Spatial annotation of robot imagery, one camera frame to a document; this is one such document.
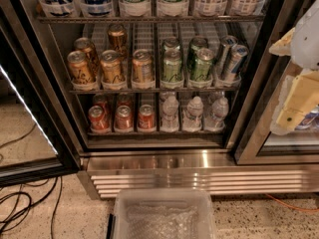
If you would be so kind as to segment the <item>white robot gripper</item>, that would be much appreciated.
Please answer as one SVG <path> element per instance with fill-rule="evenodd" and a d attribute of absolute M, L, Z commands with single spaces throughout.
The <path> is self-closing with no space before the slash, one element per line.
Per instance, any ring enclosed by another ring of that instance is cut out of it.
<path fill-rule="evenodd" d="M 295 28 L 271 45 L 269 53 L 279 57 L 291 55 L 293 63 L 304 69 L 296 77 L 284 78 L 272 115 L 270 131 L 285 135 L 295 130 L 319 104 L 319 0 Z"/>

